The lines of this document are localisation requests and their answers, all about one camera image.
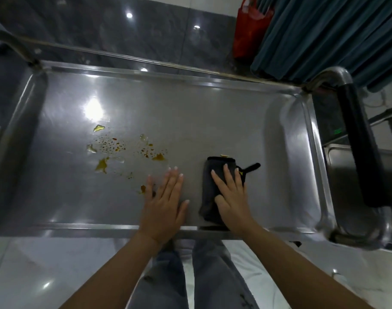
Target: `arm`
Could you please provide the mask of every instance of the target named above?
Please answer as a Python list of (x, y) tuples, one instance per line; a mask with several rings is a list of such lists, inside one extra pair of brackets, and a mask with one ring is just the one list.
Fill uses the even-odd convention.
[(227, 165), (224, 173), (226, 183), (212, 171), (212, 177), (223, 195), (215, 198), (223, 222), (253, 250), (292, 309), (373, 309), (256, 223), (250, 214), (246, 185), (243, 187), (238, 169), (235, 180)]
[(183, 175), (168, 171), (152, 197), (149, 176), (139, 230), (106, 264), (83, 284), (60, 309), (124, 309), (152, 256), (184, 223), (188, 201), (178, 209)]

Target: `red plastic bag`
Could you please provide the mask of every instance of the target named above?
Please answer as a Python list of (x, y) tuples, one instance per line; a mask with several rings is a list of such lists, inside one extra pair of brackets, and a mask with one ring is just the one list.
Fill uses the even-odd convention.
[(256, 0), (250, 0), (253, 4), (247, 6), (244, 6), (245, 1), (243, 0), (236, 19), (233, 57), (250, 61), (255, 57), (275, 11), (269, 8), (263, 15), (256, 8)]

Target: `gray pants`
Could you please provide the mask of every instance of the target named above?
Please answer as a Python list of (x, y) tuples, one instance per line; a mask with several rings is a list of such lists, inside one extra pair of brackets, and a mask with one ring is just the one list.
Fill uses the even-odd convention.
[[(192, 252), (195, 309), (257, 309), (222, 241), (196, 241)], [(137, 284), (128, 309), (188, 309), (183, 264), (175, 251), (161, 251)]]

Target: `teal curtain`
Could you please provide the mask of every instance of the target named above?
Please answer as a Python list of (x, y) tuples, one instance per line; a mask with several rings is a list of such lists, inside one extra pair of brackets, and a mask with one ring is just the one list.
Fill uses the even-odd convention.
[(306, 82), (330, 66), (377, 92), (392, 81), (392, 0), (258, 0), (275, 15), (252, 72)]

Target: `black handle grip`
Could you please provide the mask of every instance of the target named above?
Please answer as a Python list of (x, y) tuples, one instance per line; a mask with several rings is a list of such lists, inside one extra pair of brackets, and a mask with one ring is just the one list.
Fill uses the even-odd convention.
[(337, 93), (356, 164), (363, 201), (369, 207), (390, 206), (378, 146), (363, 105), (357, 97), (356, 87), (353, 83), (347, 83), (339, 86)]

